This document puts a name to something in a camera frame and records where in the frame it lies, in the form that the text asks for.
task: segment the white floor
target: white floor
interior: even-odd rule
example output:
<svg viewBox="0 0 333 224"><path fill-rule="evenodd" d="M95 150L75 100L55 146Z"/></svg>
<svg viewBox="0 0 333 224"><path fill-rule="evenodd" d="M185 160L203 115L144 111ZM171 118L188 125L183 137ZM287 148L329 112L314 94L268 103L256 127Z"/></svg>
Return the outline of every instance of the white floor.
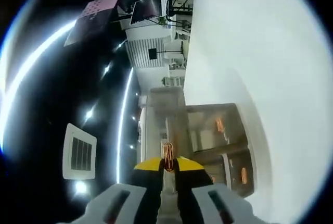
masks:
<svg viewBox="0 0 333 224"><path fill-rule="evenodd" d="M324 183L331 58L303 0L195 0L186 104L237 104L257 168L248 200L266 221L297 221Z"/></svg>

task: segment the light strip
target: light strip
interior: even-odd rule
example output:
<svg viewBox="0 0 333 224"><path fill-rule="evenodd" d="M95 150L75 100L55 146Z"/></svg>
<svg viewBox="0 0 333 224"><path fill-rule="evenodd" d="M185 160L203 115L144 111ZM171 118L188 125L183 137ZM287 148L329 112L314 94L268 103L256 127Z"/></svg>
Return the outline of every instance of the light strip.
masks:
<svg viewBox="0 0 333 224"><path fill-rule="evenodd" d="M13 82L11 83L7 93L4 96L4 100L1 105L1 112L0 112L0 147L3 148L3 141L4 141L4 133L7 124L7 119L9 116L9 112L14 101L16 92L26 74L29 72L31 67L34 63L38 60L41 54L59 37L64 35L66 32L71 30L74 25L75 21L72 21L58 31L56 31L53 35L51 35L44 43L42 43L27 59L24 61L22 66L20 67L19 71L17 72Z"/></svg>
<svg viewBox="0 0 333 224"><path fill-rule="evenodd" d="M127 96L129 94L129 88L131 84L133 76L133 68L131 69L129 79L127 81L126 85L126 90L125 90L125 95L124 95L124 100L123 100L123 105L121 107L121 113L120 113L120 121L119 121L119 130L118 130L118 143L117 143L117 183L120 183L120 147L121 147L121 136L123 132L123 122L124 122L124 113L125 113L125 108L126 108L126 102L127 102Z"/></svg>

